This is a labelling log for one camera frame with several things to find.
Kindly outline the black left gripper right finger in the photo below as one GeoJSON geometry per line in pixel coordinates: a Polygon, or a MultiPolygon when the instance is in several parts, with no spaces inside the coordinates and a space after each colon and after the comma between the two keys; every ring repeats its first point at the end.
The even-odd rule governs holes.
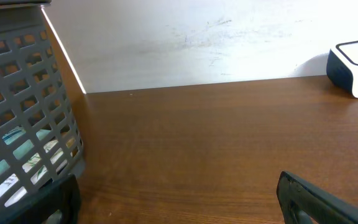
{"type": "Polygon", "coordinates": [[[276,194],[286,224],[358,224],[358,208],[291,172],[281,172],[276,194]]]}

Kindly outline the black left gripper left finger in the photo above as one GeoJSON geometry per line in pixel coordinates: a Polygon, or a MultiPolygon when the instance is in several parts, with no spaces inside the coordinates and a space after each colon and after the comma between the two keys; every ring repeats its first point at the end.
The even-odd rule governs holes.
{"type": "Polygon", "coordinates": [[[68,174],[0,212],[0,223],[43,223],[60,212],[59,223],[77,223],[81,207],[75,175],[68,174]]]}

